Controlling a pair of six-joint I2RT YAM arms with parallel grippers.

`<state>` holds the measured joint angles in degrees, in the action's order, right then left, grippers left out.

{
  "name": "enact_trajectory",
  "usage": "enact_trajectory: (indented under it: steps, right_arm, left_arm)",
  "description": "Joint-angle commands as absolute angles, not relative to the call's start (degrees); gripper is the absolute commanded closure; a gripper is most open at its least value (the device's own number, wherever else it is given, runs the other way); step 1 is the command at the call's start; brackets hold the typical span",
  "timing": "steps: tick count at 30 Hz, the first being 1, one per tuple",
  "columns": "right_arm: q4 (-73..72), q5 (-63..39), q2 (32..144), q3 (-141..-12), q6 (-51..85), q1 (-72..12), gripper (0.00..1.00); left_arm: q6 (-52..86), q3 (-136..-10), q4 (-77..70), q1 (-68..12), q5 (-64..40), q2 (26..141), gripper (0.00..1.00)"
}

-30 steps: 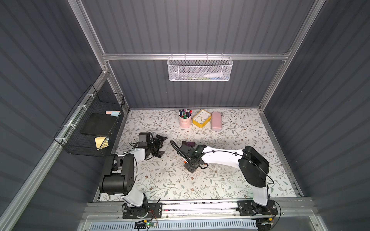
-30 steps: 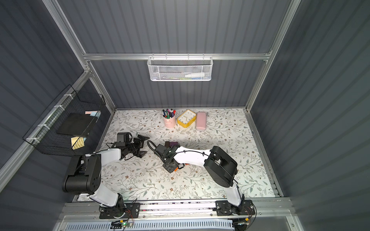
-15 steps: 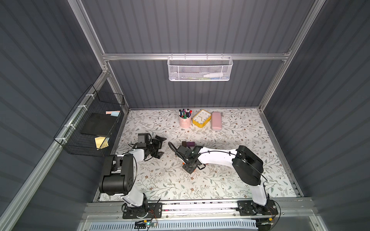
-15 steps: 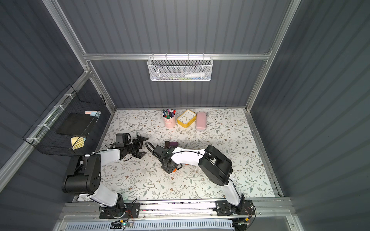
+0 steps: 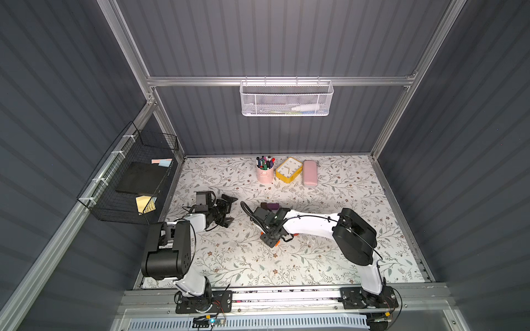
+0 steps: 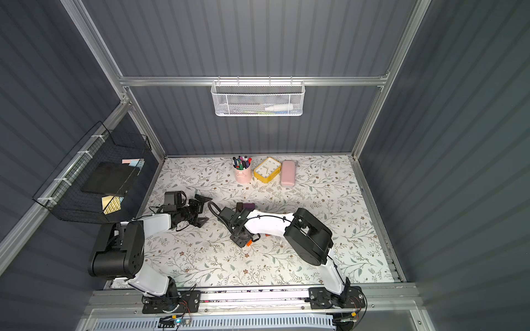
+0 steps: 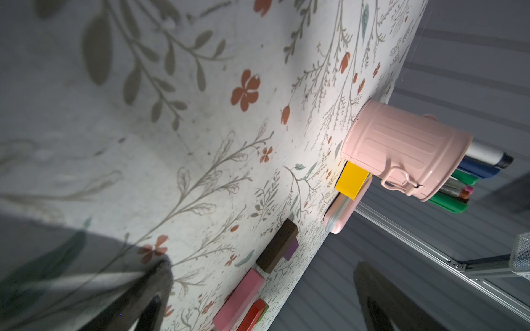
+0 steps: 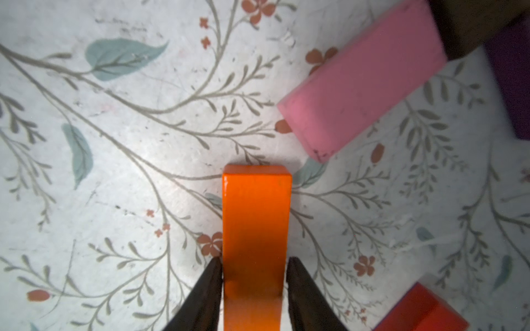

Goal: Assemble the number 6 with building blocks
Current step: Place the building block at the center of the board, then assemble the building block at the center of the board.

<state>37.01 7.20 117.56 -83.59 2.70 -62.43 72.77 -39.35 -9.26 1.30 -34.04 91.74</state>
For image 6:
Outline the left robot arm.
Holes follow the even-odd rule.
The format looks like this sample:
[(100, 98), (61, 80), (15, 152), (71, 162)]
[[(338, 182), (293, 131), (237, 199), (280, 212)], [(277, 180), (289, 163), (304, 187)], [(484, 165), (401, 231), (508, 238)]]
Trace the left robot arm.
[(145, 239), (167, 230), (179, 231), (179, 224), (201, 228), (201, 217), (210, 197), (196, 194), (188, 198), (182, 191), (164, 194), (164, 203), (147, 215), (127, 223), (106, 223), (99, 228), (88, 264), (88, 274), (102, 279), (122, 278), (145, 297), (178, 297), (169, 277), (144, 261)]

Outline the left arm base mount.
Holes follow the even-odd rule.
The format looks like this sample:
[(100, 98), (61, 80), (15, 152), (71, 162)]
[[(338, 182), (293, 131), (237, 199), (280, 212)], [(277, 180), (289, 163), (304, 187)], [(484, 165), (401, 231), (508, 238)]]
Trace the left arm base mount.
[(197, 313), (201, 292), (199, 290), (170, 291), (161, 297), (142, 297), (143, 314)]

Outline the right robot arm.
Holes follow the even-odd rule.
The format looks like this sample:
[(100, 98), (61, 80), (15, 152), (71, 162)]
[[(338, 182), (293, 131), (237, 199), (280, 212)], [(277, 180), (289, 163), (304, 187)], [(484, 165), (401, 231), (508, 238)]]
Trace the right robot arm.
[(335, 260), (332, 232), (308, 210), (299, 208), (294, 213), (273, 214), (246, 208), (240, 211), (221, 209), (214, 203), (208, 204), (208, 209), (240, 248), (259, 241), (263, 234), (287, 240), (298, 256), (320, 273), (328, 296), (323, 306), (345, 306), (351, 283)]

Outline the purple block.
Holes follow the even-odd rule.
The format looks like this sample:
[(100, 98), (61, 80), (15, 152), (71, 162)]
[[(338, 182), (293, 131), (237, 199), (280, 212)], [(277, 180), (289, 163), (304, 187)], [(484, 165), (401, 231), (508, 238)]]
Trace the purple block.
[(253, 203), (243, 203), (242, 207), (247, 210), (255, 210), (255, 204)]

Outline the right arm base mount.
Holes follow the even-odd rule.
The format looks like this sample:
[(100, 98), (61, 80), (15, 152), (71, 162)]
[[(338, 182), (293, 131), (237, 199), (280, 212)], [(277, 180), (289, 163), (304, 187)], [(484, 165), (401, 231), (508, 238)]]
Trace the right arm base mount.
[(313, 310), (348, 308), (360, 310), (367, 307), (367, 300), (358, 286), (346, 287), (342, 294), (336, 295), (324, 287), (309, 288), (309, 297), (305, 299)]

